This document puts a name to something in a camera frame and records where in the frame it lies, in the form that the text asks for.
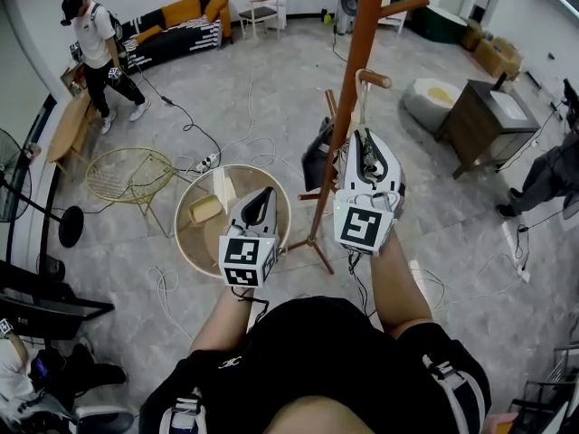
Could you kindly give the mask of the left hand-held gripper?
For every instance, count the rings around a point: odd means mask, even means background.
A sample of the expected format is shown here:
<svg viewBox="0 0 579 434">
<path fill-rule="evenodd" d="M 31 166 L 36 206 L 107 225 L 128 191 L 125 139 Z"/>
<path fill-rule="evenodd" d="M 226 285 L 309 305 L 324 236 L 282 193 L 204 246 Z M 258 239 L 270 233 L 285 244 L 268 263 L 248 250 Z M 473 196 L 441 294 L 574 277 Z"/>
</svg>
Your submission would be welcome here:
<svg viewBox="0 0 579 434">
<path fill-rule="evenodd" d="M 232 208 L 231 226 L 219 240 L 218 266 L 228 287 L 263 287 L 278 257 L 276 211 L 271 186 L 249 193 Z"/>
</svg>

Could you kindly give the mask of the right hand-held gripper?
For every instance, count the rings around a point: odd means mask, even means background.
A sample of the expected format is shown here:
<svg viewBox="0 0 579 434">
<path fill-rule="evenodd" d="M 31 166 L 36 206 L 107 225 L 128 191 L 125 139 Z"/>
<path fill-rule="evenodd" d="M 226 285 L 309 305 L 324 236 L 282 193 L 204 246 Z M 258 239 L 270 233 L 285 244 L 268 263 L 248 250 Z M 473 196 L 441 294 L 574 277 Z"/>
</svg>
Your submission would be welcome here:
<svg viewBox="0 0 579 434">
<path fill-rule="evenodd" d="M 371 184 L 400 184 L 393 191 L 356 189 L 361 138 L 355 130 L 348 142 L 343 188 L 334 200 L 334 234 L 347 250 L 378 257 L 398 220 L 405 197 L 402 168 L 390 147 L 368 127 L 362 134 L 363 173 Z"/>
</svg>

